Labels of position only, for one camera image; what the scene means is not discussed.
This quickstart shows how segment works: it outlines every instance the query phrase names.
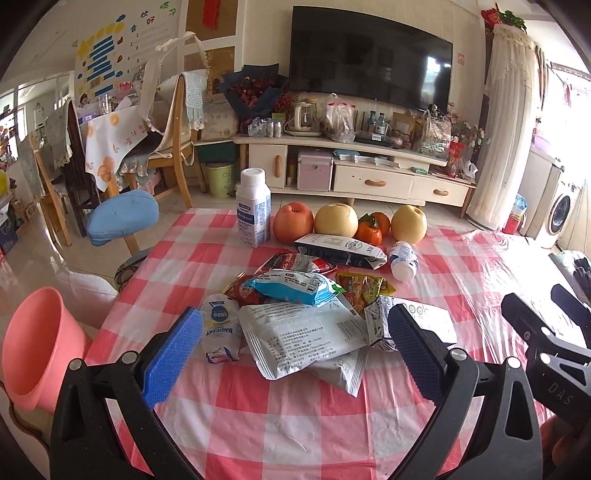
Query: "cabinet door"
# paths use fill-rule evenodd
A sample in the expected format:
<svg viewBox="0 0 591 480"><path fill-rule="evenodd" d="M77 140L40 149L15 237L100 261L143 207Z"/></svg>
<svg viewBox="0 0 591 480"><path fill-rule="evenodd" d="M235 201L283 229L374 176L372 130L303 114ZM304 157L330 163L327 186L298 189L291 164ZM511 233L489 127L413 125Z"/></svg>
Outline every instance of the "cabinet door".
<svg viewBox="0 0 591 480"><path fill-rule="evenodd" d="M265 170L268 187L285 188L285 171L287 169L287 145L250 144L248 149L248 166Z"/></svg>

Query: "yogurt bottle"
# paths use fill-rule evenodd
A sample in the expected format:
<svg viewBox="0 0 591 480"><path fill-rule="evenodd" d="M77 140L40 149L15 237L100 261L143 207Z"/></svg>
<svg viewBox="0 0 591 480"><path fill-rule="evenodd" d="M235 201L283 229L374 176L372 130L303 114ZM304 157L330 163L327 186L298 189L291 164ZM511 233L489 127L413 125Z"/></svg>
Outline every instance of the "yogurt bottle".
<svg viewBox="0 0 591 480"><path fill-rule="evenodd" d="M271 191L262 168L247 168L240 173L236 213L244 243L256 248L271 239Z"/></svg>
<svg viewBox="0 0 591 480"><path fill-rule="evenodd" d="M417 274L418 258L406 242L397 242L388 252L392 275L398 281L410 281Z"/></svg>

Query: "table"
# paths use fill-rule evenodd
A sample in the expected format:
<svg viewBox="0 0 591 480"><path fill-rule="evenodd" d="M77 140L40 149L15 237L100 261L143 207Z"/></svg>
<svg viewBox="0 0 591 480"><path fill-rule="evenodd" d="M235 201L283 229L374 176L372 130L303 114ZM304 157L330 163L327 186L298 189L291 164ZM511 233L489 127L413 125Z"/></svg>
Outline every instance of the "table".
<svg viewBox="0 0 591 480"><path fill-rule="evenodd" d="M281 247L242 244L234 211L188 210L118 297L88 363L113 362L127 350L140 350L187 306L199 307L207 295L223 291L242 271L252 273ZM431 226L417 255L418 275L406 285L396 283L395 295L448 309L459 345L478 361L501 362L508 355L525 360L521 339L501 318L507 293L531 299L566 338L576 333L549 300L554 284L570 289L568 283L545 252L522 237ZM377 273L393 280L387 265ZM447 468L460 460L479 407L475 400ZM232 364L207 364L197 347L169 399L155 411L208 479L370 480L394 471L433 408L397 353L372 349L354 398L305 371L263 379L243 342L240 360ZM548 418L545 409L537 409L540 421ZM112 415L133 464L146 468L121 414L114 408Z"/></svg>

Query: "blue snack package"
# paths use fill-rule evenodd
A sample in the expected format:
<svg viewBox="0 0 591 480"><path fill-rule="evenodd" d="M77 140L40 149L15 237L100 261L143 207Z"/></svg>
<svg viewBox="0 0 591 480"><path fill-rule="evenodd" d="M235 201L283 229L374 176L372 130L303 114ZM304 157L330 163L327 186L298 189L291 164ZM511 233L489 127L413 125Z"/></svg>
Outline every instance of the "blue snack package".
<svg viewBox="0 0 591 480"><path fill-rule="evenodd" d="M319 273L271 270L244 284L272 299L321 307L345 289Z"/></svg>

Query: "tv stand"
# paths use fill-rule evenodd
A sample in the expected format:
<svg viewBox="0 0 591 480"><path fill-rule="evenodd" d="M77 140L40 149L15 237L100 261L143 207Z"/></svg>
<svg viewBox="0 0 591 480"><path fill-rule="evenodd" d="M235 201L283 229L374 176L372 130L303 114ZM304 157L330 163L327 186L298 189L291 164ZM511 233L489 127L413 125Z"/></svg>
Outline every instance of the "tv stand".
<svg viewBox="0 0 591 480"><path fill-rule="evenodd" d="M341 197L352 205L355 199L380 200L382 202L407 203L424 206L426 202L465 206L469 203L473 184L433 175L416 174L412 167L432 170L432 166L445 166L444 160L417 154L410 150L358 142L340 143L321 137L248 137L235 135L240 146L240 169L248 167L265 170L267 185L273 193L320 195ZM333 184L330 190L299 190L286 186L288 147L313 147L328 150L355 150L361 154L383 155L392 166L350 160L334 160Z"/></svg>

